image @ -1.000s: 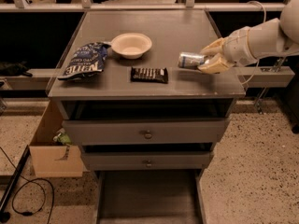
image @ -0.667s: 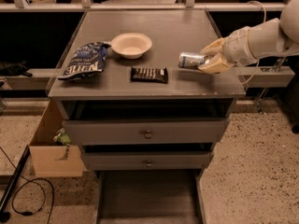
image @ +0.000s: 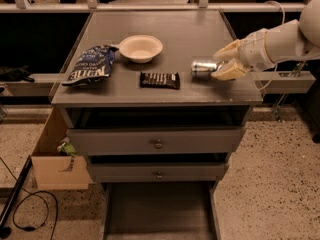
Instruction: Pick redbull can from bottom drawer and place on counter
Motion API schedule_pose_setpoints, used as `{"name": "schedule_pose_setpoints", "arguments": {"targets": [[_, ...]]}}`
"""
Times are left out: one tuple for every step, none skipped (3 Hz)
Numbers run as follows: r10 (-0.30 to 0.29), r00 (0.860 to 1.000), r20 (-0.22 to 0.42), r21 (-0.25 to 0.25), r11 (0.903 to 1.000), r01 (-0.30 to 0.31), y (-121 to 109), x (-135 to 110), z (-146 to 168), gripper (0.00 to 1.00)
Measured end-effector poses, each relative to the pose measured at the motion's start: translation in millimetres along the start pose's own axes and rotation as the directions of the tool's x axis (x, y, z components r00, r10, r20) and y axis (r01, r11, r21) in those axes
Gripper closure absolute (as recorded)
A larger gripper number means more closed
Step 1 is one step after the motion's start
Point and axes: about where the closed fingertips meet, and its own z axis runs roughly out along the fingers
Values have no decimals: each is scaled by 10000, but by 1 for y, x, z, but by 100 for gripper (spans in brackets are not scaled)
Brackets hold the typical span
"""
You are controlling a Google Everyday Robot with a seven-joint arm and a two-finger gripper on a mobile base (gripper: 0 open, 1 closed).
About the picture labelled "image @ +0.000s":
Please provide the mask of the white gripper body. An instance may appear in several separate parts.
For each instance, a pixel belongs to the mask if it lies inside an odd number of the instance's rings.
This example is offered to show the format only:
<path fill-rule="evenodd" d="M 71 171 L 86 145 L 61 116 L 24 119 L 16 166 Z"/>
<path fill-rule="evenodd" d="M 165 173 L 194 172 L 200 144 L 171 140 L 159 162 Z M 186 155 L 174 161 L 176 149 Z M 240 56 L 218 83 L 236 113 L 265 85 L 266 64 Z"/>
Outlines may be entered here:
<path fill-rule="evenodd" d="M 260 29 L 240 40 L 239 60 L 254 71 L 264 71 L 275 66 L 267 54 L 266 34 L 266 29 Z"/>

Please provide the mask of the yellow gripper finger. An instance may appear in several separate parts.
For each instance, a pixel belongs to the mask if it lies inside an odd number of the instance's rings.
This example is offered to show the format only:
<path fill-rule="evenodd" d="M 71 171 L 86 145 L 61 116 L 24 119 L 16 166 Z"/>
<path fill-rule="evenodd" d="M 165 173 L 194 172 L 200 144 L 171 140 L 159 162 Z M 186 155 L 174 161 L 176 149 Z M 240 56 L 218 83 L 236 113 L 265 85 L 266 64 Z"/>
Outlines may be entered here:
<path fill-rule="evenodd" d="M 238 59 L 231 59 L 213 72 L 211 77 L 220 81 L 233 80 L 244 77 L 249 71 L 250 68 Z"/>
<path fill-rule="evenodd" d="M 224 48 L 221 48 L 217 52 L 214 53 L 213 58 L 218 61 L 229 61 L 234 58 L 239 57 L 238 48 L 241 44 L 239 39 L 236 39 L 226 45 Z"/>

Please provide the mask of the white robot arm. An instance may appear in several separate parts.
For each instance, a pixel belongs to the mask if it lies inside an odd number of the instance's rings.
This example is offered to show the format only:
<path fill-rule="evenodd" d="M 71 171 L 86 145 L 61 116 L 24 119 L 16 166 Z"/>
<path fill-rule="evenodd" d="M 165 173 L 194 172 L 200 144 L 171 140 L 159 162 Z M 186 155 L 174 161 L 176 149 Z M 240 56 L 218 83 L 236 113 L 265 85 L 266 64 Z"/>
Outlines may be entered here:
<path fill-rule="evenodd" d="M 298 20 L 260 29 L 218 50 L 213 58 L 223 66 L 211 77 L 233 80 L 250 71 L 264 71 L 286 61 L 320 58 L 320 0 L 310 1 Z"/>

